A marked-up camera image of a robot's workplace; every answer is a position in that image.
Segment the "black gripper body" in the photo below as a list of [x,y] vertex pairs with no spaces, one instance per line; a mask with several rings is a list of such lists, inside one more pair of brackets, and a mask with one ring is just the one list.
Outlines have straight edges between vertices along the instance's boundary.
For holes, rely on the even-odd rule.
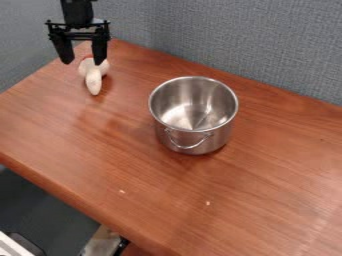
[[92,3],[97,0],[60,0],[63,20],[48,20],[49,40],[109,40],[109,21],[93,15]]

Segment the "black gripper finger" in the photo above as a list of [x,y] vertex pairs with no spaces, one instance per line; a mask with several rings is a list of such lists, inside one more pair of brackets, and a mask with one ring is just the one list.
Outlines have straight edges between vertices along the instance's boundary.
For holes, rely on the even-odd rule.
[[100,65],[107,58],[107,45],[109,37],[107,34],[97,34],[92,38],[92,55],[96,65]]
[[69,64],[75,59],[71,40],[61,35],[52,35],[51,41],[55,46],[59,58],[64,64]]

